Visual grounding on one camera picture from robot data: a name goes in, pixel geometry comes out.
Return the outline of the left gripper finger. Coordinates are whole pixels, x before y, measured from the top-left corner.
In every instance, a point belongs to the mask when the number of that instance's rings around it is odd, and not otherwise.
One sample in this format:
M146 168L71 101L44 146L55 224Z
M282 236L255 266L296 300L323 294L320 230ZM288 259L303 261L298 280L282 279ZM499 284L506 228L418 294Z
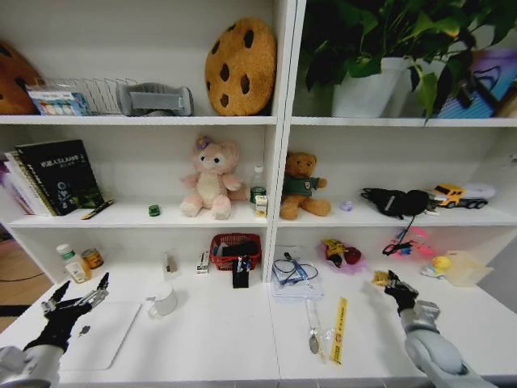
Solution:
M41 303L41 308L44 313L51 313L57 310L63 310L66 307L70 307L72 303L70 301L63 301L68 288L70 286L70 280L67 280L61 285L53 295L47 300Z
M108 288L109 285L109 273L106 272L100 282L98 283L98 286L93 291L89 292L85 297L81 298L78 301L78 309L81 312L89 312L92 309L94 309L98 304L104 301L104 299L108 295Z

